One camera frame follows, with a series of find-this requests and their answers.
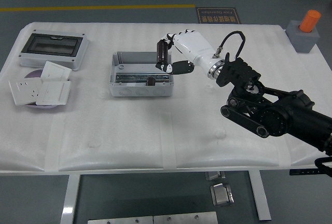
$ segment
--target gray junction box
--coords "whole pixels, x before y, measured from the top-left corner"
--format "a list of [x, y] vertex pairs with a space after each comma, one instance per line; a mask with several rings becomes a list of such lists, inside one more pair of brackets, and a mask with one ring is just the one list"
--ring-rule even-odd
[[[173, 75], [156, 68], [156, 52], [116, 52], [110, 72], [112, 96], [171, 96]], [[172, 63], [168, 54], [168, 63]]]
[[77, 71], [88, 44], [84, 33], [34, 30], [19, 55], [20, 64], [44, 67], [50, 61]]

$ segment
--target metal plate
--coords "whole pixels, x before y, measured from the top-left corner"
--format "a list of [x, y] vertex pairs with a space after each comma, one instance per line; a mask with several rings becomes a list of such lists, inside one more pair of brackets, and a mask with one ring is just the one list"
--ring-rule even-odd
[[218, 224], [218, 219], [216, 212], [160, 215], [154, 217], [154, 224]]
[[88, 224], [218, 224], [216, 212], [89, 220]]
[[153, 216], [89, 220], [88, 224], [154, 224]]

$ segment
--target metal bracket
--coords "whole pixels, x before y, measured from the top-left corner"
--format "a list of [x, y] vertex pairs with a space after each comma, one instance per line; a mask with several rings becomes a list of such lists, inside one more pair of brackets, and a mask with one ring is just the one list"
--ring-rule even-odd
[[233, 205], [234, 199], [229, 184], [217, 184], [210, 187], [215, 207]]
[[226, 178], [226, 175], [225, 175], [225, 172], [224, 171], [207, 171], [205, 173], [205, 178], [208, 180], [208, 181], [212, 181], [214, 179], [225, 179]]

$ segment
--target capacitor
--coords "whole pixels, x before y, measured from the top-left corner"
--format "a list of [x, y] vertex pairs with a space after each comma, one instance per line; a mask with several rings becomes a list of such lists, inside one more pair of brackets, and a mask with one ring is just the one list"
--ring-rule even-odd
[[154, 77], [147, 77], [145, 85], [146, 86], [155, 86], [156, 79]]
[[168, 64], [168, 43], [165, 40], [157, 43], [157, 63]]

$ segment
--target gray block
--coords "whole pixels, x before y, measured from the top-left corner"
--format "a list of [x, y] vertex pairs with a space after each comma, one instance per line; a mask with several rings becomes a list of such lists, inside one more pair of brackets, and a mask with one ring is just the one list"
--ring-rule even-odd
[[296, 52], [309, 53], [320, 38], [316, 27], [310, 33], [305, 33], [299, 29], [301, 21], [291, 20], [286, 34], [289, 37]]

